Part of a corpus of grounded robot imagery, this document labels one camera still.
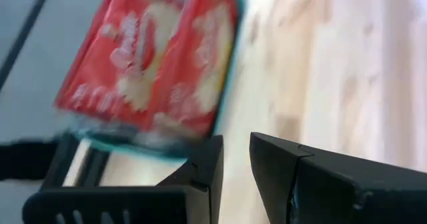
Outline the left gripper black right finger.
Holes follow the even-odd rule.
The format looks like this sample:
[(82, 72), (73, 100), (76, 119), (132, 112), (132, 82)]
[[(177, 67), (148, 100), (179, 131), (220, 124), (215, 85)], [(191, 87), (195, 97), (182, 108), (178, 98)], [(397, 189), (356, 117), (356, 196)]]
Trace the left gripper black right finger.
[(427, 173), (252, 133), (271, 224), (427, 224)]

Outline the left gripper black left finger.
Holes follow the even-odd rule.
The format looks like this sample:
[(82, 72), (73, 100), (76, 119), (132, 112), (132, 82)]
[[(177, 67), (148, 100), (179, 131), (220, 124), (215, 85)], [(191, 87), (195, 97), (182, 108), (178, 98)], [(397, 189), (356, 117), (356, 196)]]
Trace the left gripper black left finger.
[(46, 181), (26, 200), (24, 224), (218, 224), (224, 149), (221, 136), (192, 151), (188, 160), (156, 186), (100, 187), (109, 154), (80, 187)]

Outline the red popcorn bag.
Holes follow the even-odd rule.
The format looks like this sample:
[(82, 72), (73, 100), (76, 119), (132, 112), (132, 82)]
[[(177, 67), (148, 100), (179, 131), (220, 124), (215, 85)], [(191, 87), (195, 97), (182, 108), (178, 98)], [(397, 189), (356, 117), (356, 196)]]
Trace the red popcorn bag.
[(141, 133), (207, 136), (239, 13), (238, 0), (103, 0), (56, 107)]

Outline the teal plastic basket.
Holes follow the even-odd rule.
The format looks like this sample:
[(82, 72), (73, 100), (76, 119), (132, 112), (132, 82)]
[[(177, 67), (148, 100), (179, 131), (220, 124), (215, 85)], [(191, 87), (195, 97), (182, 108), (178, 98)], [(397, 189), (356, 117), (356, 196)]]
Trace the teal plastic basket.
[(236, 46), (233, 46), (224, 88), (220, 93), (218, 110), (207, 136), (203, 139), (166, 137), (154, 132), (142, 133), (138, 132), (135, 127), (123, 123), (102, 123), (81, 115), (75, 118), (69, 132), (79, 141), (88, 139), (93, 148), (102, 151), (127, 153), (128, 155), (153, 155), (169, 159), (189, 157), (195, 148), (206, 144), (220, 134), (220, 120), (225, 112), (235, 66)]

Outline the black metal table frame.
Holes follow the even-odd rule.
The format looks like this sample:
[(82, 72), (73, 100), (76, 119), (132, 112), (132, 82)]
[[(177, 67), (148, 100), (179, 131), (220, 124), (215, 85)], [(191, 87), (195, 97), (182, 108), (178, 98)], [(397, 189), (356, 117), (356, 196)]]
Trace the black metal table frame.
[(41, 190), (56, 187), (96, 187), (109, 159), (107, 151), (96, 149), (88, 139), (70, 133), (61, 136)]

